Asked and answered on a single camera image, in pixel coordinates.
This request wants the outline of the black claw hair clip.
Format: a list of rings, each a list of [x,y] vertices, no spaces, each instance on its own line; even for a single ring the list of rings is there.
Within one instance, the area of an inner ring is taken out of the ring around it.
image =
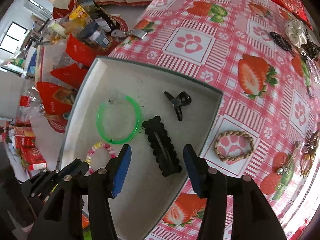
[[[178,96],[173,97],[167,91],[164,91],[163,94],[167,97],[167,99],[172,103],[175,113],[177,115],[178,121],[183,120],[183,114],[181,108],[191,104],[192,99],[190,95],[188,95],[185,91],[182,91],[178,94]]]

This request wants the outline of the leopard print scrunchie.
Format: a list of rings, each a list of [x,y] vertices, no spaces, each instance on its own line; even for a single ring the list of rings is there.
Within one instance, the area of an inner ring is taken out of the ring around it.
[[[306,43],[302,44],[302,48],[305,50],[310,59],[316,60],[319,57],[320,48],[312,42],[307,30],[305,30],[304,33],[306,36]]]

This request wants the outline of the pink strawberry tablecloth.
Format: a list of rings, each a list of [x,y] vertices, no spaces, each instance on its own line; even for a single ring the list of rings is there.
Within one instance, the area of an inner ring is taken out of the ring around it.
[[[319,205],[319,159],[310,178],[276,174],[308,139],[319,120],[319,86],[299,56],[279,48],[292,15],[271,0],[153,0],[137,27],[143,40],[127,39],[113,57],[154,64],[194,77],[223,92],[217,121],[203,156],[229,175],[248,174],[261,187],[289,239]],[[300,204],[302,196],[313,197]]]

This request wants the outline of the cream satin scrunchie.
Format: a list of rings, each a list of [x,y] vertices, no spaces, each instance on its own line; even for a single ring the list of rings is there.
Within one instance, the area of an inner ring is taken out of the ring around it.
[[[301,48],[303,44],[307,44],[305,29],[300,20],[290,20],[284,25],[284,28],[289,41],[295,47]]]

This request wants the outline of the green plastic bangle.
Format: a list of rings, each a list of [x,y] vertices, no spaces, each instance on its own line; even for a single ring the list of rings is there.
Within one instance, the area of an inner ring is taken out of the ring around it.
[[[124,144],[132,140],[142,127],[142,110],[128,95],[112,93],[102,102],[96,113],[96,127],[101,138],[110,144]]]

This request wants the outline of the white shallow tray box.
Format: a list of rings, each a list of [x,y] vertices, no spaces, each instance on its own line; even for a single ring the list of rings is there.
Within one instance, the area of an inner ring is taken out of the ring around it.
[[[182,91],[191,104],[181,108],[178,121],[172,103]],[[143,118],[160,116],[179,158],[191,144],[201,153],[208,144],[223,93],[183,74],[138,62],[99,57],[89,69],[69,117],[57,165],[65,167],[74,159],[84,159],[94,143],[101,140],[95,121],[99,105],[112,93],[135,99]],[[187,171],[162,176],[144,132],[131,141],[131,163],[122,191],[109,201],[116,233],[120,239],[144,239],[158,224],[187,179]]]

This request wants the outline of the blue lidded jar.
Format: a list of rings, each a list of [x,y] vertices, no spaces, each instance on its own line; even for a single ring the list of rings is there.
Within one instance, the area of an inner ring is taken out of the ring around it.
[[[86,25],[84,29],[78,33],[77,38],[82,41],[91,41],[104,49],[111,45],[111,41],[107,38],[105,32],[100,30],[99,24],[94,21]]]

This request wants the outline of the metal tablecloth clamp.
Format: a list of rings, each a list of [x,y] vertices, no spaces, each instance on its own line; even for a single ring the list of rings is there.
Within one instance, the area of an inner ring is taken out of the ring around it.
[[[113,30],[111,32],[111,36],[118,39],[118,40],[124,40],[129,36],[133,36],[135,38],[138,38],[142,40],[144,37],[146,37],[148,33],[141,29],[132,29],[130,31],[123,31],[123,30]]]

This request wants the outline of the red paper envelope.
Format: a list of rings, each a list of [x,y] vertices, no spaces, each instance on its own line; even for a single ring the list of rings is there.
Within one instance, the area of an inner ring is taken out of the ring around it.
[[[36,89],[39,92],[44,109],[49,115],[63,115],[70,112],[78,93],[77,90],[49,82],[38,82]]]

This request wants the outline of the black scalloped snap clip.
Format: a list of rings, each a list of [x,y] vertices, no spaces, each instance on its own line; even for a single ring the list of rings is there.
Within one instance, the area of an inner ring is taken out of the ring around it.
[[[152,153],[156,158],[162,176],[168,177],[180,173],[182,171],[180,160],[161,117],[157,115],[144,121],[142,127],[148,137]]]

